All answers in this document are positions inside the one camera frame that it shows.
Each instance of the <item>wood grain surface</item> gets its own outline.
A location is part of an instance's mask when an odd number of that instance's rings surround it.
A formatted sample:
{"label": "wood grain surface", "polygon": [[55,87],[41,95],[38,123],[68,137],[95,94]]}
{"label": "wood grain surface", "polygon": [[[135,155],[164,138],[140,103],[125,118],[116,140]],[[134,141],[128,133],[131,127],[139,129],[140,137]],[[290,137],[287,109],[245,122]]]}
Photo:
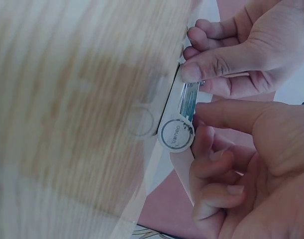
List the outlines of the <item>wood grain surface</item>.
{"label": "wood grain surface", "polygon": [[0,239],[129,237],[195,2],[0,0]]}

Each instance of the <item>key blade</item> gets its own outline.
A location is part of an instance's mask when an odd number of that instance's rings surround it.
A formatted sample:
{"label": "key blade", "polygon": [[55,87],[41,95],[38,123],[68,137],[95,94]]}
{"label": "key blade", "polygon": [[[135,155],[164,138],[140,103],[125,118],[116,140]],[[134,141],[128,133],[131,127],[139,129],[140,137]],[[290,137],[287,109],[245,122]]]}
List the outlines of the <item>key blade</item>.
{"label": "key blade", "polygon": [[180,114],[192,122],[196,107],[199,83],[186,84]]}

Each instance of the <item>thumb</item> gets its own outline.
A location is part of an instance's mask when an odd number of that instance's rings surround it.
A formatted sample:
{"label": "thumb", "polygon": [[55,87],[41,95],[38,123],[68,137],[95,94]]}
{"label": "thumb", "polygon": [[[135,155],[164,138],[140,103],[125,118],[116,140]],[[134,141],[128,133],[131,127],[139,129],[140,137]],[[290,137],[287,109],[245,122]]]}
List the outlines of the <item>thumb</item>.
{"label": "thumb", "polygon": [[244,71],[263,70],[264,57],[252,44],[239,45],[205,51],[188,61],[182,67],[183,81],[203,81]]}

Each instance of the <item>person's right hand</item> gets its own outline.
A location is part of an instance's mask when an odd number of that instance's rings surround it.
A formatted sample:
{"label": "person's right hand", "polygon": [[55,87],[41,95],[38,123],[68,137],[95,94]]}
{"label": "person's right hand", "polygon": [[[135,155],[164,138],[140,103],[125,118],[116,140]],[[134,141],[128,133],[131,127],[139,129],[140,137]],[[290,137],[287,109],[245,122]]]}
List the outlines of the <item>person's right hand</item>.
{"label": "person's right hand", "polygon": [[252,0],[227,21],[198,20],[188,38],[185,82],[225,98],[273,92],[304,62],[304,0]]}
{"label": "person's right hand", "polygon": [[[196,117],[190,190],[206,238],[304,239],[304,106],[223,100]],[[255,149],[210,126],[252,134]]]}

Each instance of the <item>brand logo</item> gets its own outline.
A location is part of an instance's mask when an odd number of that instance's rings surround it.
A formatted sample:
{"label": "brand logo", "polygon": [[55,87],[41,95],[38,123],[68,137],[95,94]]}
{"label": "brand logo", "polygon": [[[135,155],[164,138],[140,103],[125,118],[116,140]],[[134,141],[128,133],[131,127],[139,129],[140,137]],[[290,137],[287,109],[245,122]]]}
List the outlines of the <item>brand logo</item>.
{"label": "brand logo", "polygon": [[173,139],[172,139],[172,144],[173,144],[173,143],[176,143],[178,134],[179,134],[179,132],[180,132],[180,128],[181,128],[181,127],[180,127],[179,125],[176,126],[175,133],[174,133],[174,136],[173,136]]}

